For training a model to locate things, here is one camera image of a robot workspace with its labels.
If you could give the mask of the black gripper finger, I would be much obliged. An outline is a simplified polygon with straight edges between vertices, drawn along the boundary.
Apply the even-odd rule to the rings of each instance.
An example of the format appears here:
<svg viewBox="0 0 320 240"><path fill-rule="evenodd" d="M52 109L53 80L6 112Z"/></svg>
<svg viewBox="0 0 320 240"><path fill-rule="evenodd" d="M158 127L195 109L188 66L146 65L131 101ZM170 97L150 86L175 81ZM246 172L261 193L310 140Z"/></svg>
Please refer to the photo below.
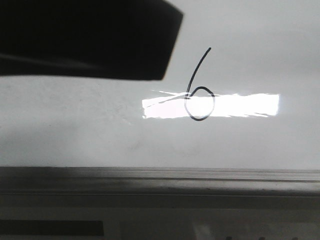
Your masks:
<svg viewBox="0 0 320 240"><path fill-rule="evenodd" d="M166 0L3 0L0 73L161 80L183 17Z"/></svg>

